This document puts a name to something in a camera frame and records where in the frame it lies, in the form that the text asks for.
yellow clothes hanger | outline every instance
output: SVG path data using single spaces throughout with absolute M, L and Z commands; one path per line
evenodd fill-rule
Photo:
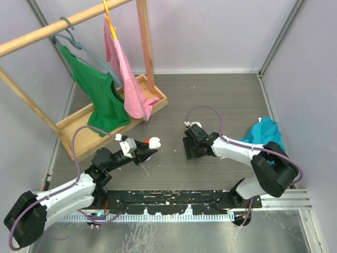
M 109 9 L 107 7 L 106 0 L 103 0 L 103 4 L 104 4 L 104 7 L 105 7 L 105 12 L 106 12 L 105 19 L 106 19 L 107 23 L 109 24 L 109 28 L 110 28 L 110 31 L 111 31 L 111 34 L 112 34 L 112 38 L 114 38 L 114 40 L 117 40 L 116 29 L 113 27 L 113 25 L 111 23 L 110 15 L 109 15 Z

wooden floor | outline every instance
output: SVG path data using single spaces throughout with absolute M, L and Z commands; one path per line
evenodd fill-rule
M 258 117 L 268 116 L 267 107 L 256 74 L 188 74 L 156 75 L 156 85 L 168 97 L 168 105 L 142 122 L 127 135 L 139 141 L 159 137 L 162 146 L 142 167 L 129 163 L 111 172 L 107 190 L 164 189 L 231 189 L 253 170 L 229 159 L 203 157 L 186 160 L 182 138 L 187 112 L 196 105 L 211 105 L 224 118 L 222 133 L 230 138 L 245 137 Z M 70 113 L 88 105 L 90 100 L 76 89 Z M 190 121 L 201 122 L 208 133 L 218 130 L 219 120 L 209 109 L 197 109 Z M 107 145 L 112 152 L 120 149 L 113 141 Z M 80 163 L 84 171 L 89 157 Z M 59 186 L 76 177 L 76 167 L 60 145 L 50 187 Z

clothes hanger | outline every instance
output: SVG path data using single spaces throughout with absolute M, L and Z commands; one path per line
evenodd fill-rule
M 71 29 L 74 29 L 73 24 L 72 24 L 66 17 L 61 17 L 60 19 L 66 21 L 66 22 L 68 23 L 68 25 L 71 27 Z M 101 64 L 101 65 L 102 65 L 108 72 L 109 72 L 109 74 L 112 76 L 113 80 L 118 84 L 118 86 L 121 87 L 121 88 L 123 88 L 123 83 L 122 83 L 122 81 L 116 76 L 116 74 L 112 71 L 112 69 L 109 68 L 109 67 L 106 65 L 106 63 L 103 62 L 103 61 L 102 61 L 96 54 L 94 54 L 92 51 L 90 51 L 90 50 L 87 49 L 85 46 L 83 46 L 80 42 L 75 41 L 75 38 L 74 38 L 73 34 L 72 34 L 68 29 L 66 29 L 66 31 L 69 33 L 70 38 L 67 37 L 67 36 L 65 36 L 65 35 L 63 35 L 63 34 L 57 33 L 57 34 L 55 34 L 55 35 L 52 36 L 52 41 L 53 41 L 54 45 L 56 44 L 56 42 L 60 42 L 60 41 L 56 38 L 56 36 L 68 40 L 68 41 L 70 42 L 70 44 L 71 44 L 73 47 L 75 47 L 75 48 L 78 49 L 78 50 L 84 50 L 84 51 L 85 51 L 86 53 L 88 53 L 92 58 L 94 58 L 95 60 L 97 60 L 97 61 L 98 61 L 98 62 L 99 62 L 99 63 L 100 63 L 100 64 Z M 79 59 L 79 60 L 83 61 L 84 63 L 86 63 L 87 65 L 89 65 L 90 67 L 92 67 L 92 68 L 98 70 L 97 68 L 95 68 L 94 66 L 92 66 L 91 64 L 89 64 L 86 60 L 84 60 L 84 59 L 82 59 L 82 58 L 80 58 L 80 57 L 74 55 L 73 53 L 71 53 L 71 54 L 72 54 L 74 57 L 76 57 L 77 59 Z
M 103 4 L 104 4 L 104 7 L 105 7 L 105 12 L 106 12 L 105 19 L 106 19 L 107 23 L 109 24 L 109 28 L 110 28 L 110 32 L 112 34 L 112 38 L 114 38 L 114 40 L 118 40 L 117 35 L 116 35 L 116 29 L 113 27 L 113 25 L 111 23 L 109 8 L 107 7 L 106 0 L 103 0 Z

green shirt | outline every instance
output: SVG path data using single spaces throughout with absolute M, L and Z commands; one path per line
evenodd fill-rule
M 96 109 L 91 114 L 88 125 L 111 132 L 127 125 L 130 119 L 124 109 L 124 101 L 114 88 L 113 78 L 84 64 L 74 57 L 67 46 L 60 51 L 73 70 L 73 80 L 89 96 Z

wooden clothes rack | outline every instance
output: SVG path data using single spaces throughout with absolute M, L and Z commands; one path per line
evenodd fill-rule
M 131 0 L 109 0 L 106 3 L 108 9 L 113 9 L 130 1 Z M 153 106 L 152 113 L 155 113 L 162 107 L 167 105 L 168 102 L 167 97 L 154 84 L 150 30 L 147 19 L 146 0 L 136 0 L 136 3 L 146 69 L 146 76 L 140 75 L 137 77 L 137 80 L 142 90 L 144 91 L 144 95 L 147 99 L 153 98 L 154 96 L 160 98 L 160 101 L 158 101 Z M 68 20 L 73 25 L 77 25 L 103 13 L 105 13 L 105 7 L 102 3 L 86 9 L 85 11 L 79 12 L 71 17 L 68 17 Z M 64 20 L 60 20 L 48 26 L 37 29 L 31 33 L 23 35 L 19 38 L 6 42 L 0 45 L 0 57 L 13 53 L 44 38 L 50 37 L 67 28 L 69 28 L 67 22 Z M 55 123 L 1 67 L 0 79 L 2 79 L 4 83 L 7 84 L 59 136 L 61 142 L 63 143 L 63 146 L 67 150 L 70 157 L 74 160 L 71 151 L 71 140 L 75 131 L 79 127 L 87 125 L 91 113 L 95 110 L 94 105 L 89 104 L 88 106 L 63 119 L 62 121 Z M 124 95 L 122 89 L 119 89 L 118 92 L 122 96 Z M 131 122 L 129 125 L 117 128 L 112 131 L 111 134 L 125 133 L 132 127 L 139 124 L 141 121 L 143 121 L 143 119 L 131 118 Z M 96 149 L 106 145 L 109 140 L 111 140 L 110 137 L 100 137 L 97 133 L 90 129 L 81 130 L 76 136 L 75 141 L 76 157 L 79 161 L 83 160 L 88 155 L 94 153 Z

